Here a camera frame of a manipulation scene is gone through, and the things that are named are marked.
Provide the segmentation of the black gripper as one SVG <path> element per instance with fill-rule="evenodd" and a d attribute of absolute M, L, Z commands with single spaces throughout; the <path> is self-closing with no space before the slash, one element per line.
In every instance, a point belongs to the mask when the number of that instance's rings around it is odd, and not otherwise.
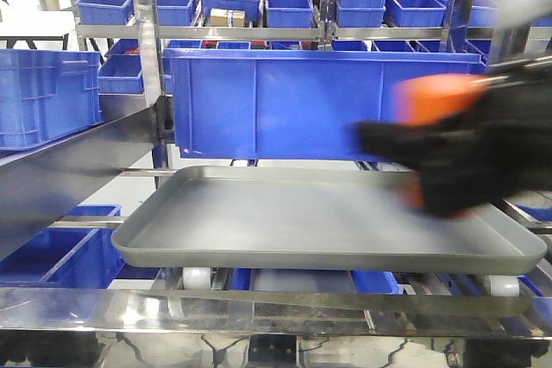
<path fill-rule="evenodd" d="M 480 180 L 482 204 L 524 190 L 550 190 L 551 71 L 517 69 L 475 76 L 490 83 L 477 115 L 478 131 L 488 154 L 488 167 Z M 392 135 L 398 132 L 397 123 L 357 122 L 360 150 L 394 161 Z M 416 183 L 417 173 L 405 186 L 406 202 L 410 187 Z"/>

